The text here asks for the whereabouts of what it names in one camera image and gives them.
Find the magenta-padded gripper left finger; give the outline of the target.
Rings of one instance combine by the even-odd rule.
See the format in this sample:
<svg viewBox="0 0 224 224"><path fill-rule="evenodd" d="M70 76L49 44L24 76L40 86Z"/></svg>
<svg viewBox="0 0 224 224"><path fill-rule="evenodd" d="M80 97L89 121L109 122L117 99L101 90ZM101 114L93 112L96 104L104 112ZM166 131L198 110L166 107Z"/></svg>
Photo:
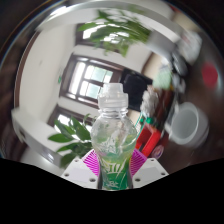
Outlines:
<svg viewBox="0 0 224 224"><path fill-rule="evenodd" d="M97 189L100 176L100 165L94 150L84 157L76 157L65 169L62 178L84 188Z"/></svg>

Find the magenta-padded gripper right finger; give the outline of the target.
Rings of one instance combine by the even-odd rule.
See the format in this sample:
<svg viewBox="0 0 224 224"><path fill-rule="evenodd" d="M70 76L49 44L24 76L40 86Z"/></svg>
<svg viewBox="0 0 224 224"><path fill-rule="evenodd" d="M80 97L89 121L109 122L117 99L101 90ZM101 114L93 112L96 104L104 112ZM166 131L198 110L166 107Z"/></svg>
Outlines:
<svg viewBox="0 0 224 224"><path fill-rule="evenodd" d="M137 149L130 159L129 172L133 188L144 187L168 175L155 158L147 158Z"/></svg>

